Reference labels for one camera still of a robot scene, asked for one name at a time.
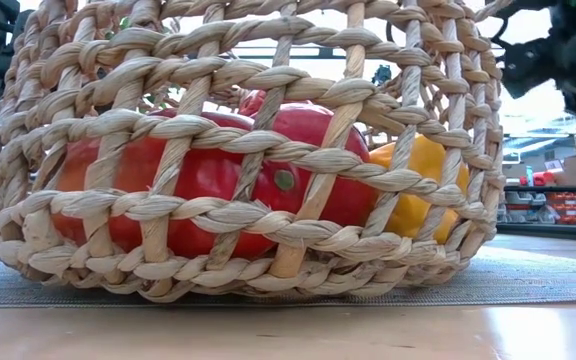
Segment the shelf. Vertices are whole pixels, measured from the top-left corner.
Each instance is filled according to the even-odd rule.
[[[504,191],[576,192],[576,186],[506,186]]]
[[[576,225],[497,224],[499,234],[576,240]]]
[[[528,210],[534,208],[544,207],[548,204],[511,204],[511,203],[504,203],[506,205],[506,209],[508,210]],[[510,209],[512,207],[522,208],[522,209]]]

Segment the wicker basket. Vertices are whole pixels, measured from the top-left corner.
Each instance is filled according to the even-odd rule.
[[[46,284],[139,292],[154,302],[172,302],[188,292],[375,296],[395,286],[447,281],[496,232],[505,183],[497,115],[501,72],[475,21],[505,2],[475,14],[452,0],[403,0],[401,5],[390,0],[119,0],[93,2],[79,11],[76,1],[44,0],[15,42],[0,101],[0,261]],[[317,27],[297,16],[317,9],[346,13],[347,29]],[[281,17],[247,18],[275,11]],[[192,16],[203,16],[204,25],[187,35],[164,31],[163,20],[183,25]],[[130,26],[120,29],[126,17]],[[368,18],[404,31],[405,46],[383,42],[366,30]],[[115,35],[106,40],[109,30]],[[217,57],[239,42],[260,38],[278,41],[274,68]],[[291,46],[309,43],[345,49],[345,78],[317,79],[289,67]],[[196,51],[196,60],[185,57]],[[377,88],[362,79],[366,58],[392,62],[402,72]],[[165,69],[159,66],[164,60]],[[110,75],[99,79],[100,68]],[[136,111],[146,106],[144,94],[165,100],[161,89],[171,83],[186,88],[178,103],[169,102],[180,116],[162,120]],[[264,106],[270,109],[298,98],[333,110],[321,146],[328,149],[277,140],[264,130],[273,118],[258,119],[255,136],[233,138],[228,129],[198,116],[211,99],[236,107],[245,89],[268,91]],[[420,98],[424,107],[417,106]],[[447,99],[443,107],[442,99]],[[98,115],[95,107],[109,103],[114,109]],[[397,139],[391,168],[357,163],[354,154],[340,148],[356,121],[365,124],[369,137],[385,132]],[[137,133],[156,133],[168,144],[152,189],[127,194],[112,189],[112,178],[122,144]],[[301,210],[271,211],[246,196],[237,201],[171,196],[167,184],[177,179],[174,170],[197,137],[206,147],[206,134],[214,136],[211,147],[246,153],[242,173],[253,179],[260,155],[315,169]],[[446,147],[441,183],[407,169],[416,134]],[[84,136],[102,137],[108,145],[87,173],[86,183],[93,185],[73,193],[53,190],[67,143]],[[455,185],[462,159],[470,170],[467,197]],[[318,220],[340,173],[380,191],[363,228]],[[432,204],[415,239],[383,231],[399,192]],[[460,220],[447,243],[438,245],[432,234],[447,208]],[[55,230],[51,213],[81,218],[98,231],[77,247]],[[104,230],[109,216],[118,215],[131,216],[146,229],[142,245],[129,253],[122,253]],[[217,249],[194,259],[171,254],[166,244],[171,215],[222,219],[203,222],[220,234]],[[232,235],[228,221],[242,231],[268,235],[279,243],[276,251],[256,260],[224,256],[234,246],[222,241],[228,237],[224,234]]]

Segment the green leaf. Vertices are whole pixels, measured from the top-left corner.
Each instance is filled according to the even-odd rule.
[[[128,17],[124,17],[121,19],[121,21],[119,21],[119,28],[121,30],[124,30],[129,26],[130,26],[130,20],[128,19]]]

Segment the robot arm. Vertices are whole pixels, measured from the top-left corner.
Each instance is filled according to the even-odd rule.
[[[551,14],[548,37],[512,45],[500,39],[509,17],[520,10],[545,8]],[[510,95],[522,97],[553,79],[564,97],[566,111],[576,115],[576,0],[515,0],[495,17],[504,24],[491,40],[505,50],[497,60],[504,62],[502,82]]]

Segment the red bell pepper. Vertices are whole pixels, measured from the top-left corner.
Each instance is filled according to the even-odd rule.
[[[153,115],[173,117],[168,109]],[[203,113],[219,126],[250,130],[251,120],[244,116]],[[63,171],[57,184],[59,191],[83,189],[86,168],[97,159],[100,139],[85,139],[68,145]],[[148,191],[153,183],[166,142],[144,138],[126,145],[113,187],[126,192]],[[184,156],[174,195],[184,199],[202,196],[231,199],[241,173],[242,154],[218,149],[192,149]],[[296,213],[304,196],[298,169],[288,163],[264,161],[257,178],[253,200],[260,200],[273,210]],[[55,226],[62,235],[78,245],[86,241],[83,222],[79,219],[54,215]],[[110,218],[109,231],[113,241],[128,252],[142,242],[139,223],[125,216]],[[189,258],[208,254],[216,235],[204,231],[191,220],[174,220],[168,227],[168,247],[179,256]],[[233,257],[254,259],[270,250],[275,243],[262,235],[242,233]]]
[[[332,120],[333,113],[325,107],[307,103],[282,104],[274,122],[273,130],[294,141],[321,146],[326,129]],[[346,150],[357,154],[363,162],[369,162],[370,155],[366,142],[355,127],[350,130]],[[307,186],[311,173],[299,169],[299,178]],[[365,225],[372,211],[374,190],[358,181],[337,178],[328,202],[320,219],[333,221],[342,226]]]
[[[266,92],[263,90],[253,90],[251,91],[248,96],[246,96],[241,105],[239,105],[239,110],[237,111],[240,115],[250,116],[255,114],[261,108],[261,104],[264,102],[266,98]],[[303,103],[303,104],[312,104],[310,101],[284,101],[284,103]]]

